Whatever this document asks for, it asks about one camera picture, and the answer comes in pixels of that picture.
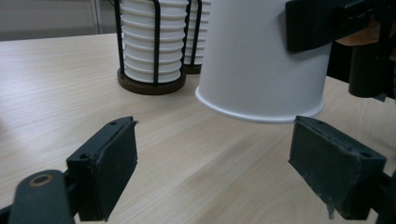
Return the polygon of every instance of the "wooden table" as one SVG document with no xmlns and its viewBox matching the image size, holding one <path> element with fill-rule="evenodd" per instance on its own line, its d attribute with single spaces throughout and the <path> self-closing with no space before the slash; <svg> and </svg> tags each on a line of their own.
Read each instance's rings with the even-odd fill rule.
<svg viewBox="0 0 396 224">
<path fill-rule="evenodd" d="M 229 119 L 182 90 L 138 95 L 117 82 L 115 35 L 0 42 L 0 206 L 17 184 L 65 159 L 107 122 L 136 126 L 139 161 L 109 223 L 374 223 L 328 219 L 288 164 L 292 124 Z M 396 170 L 395 102 L 359 99 L 328 78 L 318 116 L 388 157 Z"/>
</svg>

